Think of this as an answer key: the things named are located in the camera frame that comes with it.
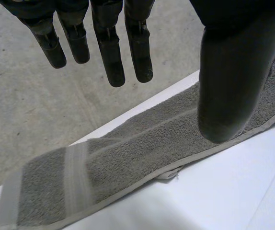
terry cloth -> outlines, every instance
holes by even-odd
[[[197,83],[102,138],[31,160],[3,185],[0,230],[61,229],[145,182],[171,178],[183,165],[229,148],[275,122],[275,61],[245,129],[222,145],[198,131],[198,91]]]

black rubber fingertip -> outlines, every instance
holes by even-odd
[[[72,55],[78,64],[84,64],[90,60],[90,51],[86,36],[79,39],[68,39]]]
[[[66,66],[66,57],[59,41],[54,49],[42,48],[42,50],[53,68],[60,69]]]
[[[150,58],[139,58],[135,60],[135,72],[137,80],[141,83],[147,83],[152,80],[152,64]]]
[[[238,129],[223,124],[217,124],[215,121],[198,117],[198,128],[201,135],[215,144],[222,144],[234,137]]]
[[[121,87],[125,83],[125,73],[121,62],[105,64],[105,71],[109,83],[113,87]]]

concrete floor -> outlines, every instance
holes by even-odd
[[[84,22],[91,60],[78,65],[55,19],[67,57],[56,70],[30,31],[0,5],[0,185],[27,160],[71,144],[199,69],[203,25],[189,0],[155,2],[148,19],[154,78],[147,84],[135,78],[123,13],[116,28],[126,84],[117,89],[106,79],[90,10]]]

